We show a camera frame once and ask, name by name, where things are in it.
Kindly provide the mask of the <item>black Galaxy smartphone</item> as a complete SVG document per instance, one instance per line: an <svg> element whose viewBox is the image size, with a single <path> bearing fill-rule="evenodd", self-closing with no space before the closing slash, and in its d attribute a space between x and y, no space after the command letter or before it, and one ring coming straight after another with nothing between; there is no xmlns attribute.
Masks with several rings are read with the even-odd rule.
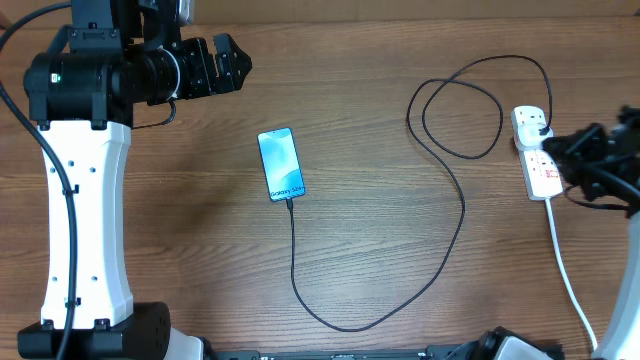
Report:
<svg viewBox="0 0 640 360"><path fill-rule="evenodd" d="M306 188L292 130L263 132L257 141L270 200L303 196Z"/></svg>

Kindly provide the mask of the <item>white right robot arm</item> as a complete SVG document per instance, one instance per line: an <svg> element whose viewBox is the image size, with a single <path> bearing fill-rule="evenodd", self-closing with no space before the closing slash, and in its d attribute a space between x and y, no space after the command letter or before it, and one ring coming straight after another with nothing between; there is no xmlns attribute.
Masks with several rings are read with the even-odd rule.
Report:
<svg viewBox="0 0 640 360"><path fill-rule="evenodd" d="M514 109L511 118L529 198L545 204L556 262L569 298L592 346L593 359L639 357L639 110L624 106L619 125L608 132L594 123L568 136L534 136L541 110ZM629 250L616 305L602 340L595 337L577 301L559 247L551 199L579 188L577 204L623 211L629 219Z"/></svg>

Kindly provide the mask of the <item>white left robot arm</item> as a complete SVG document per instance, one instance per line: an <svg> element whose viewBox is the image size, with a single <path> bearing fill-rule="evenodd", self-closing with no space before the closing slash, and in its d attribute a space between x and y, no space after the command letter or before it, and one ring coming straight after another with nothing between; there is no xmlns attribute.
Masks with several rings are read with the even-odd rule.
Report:
<svg viewBox="0 0 640 360"><path fill-rule="evenodd" d="M40 319L17 335L26 359L210 359L162 302L138 303L124 259L123 184L138 103L238 91L250 57L226 33L183 39L190 1L70 1L70 24L24 75L19 121L44 153L49 273Z"/></svg>

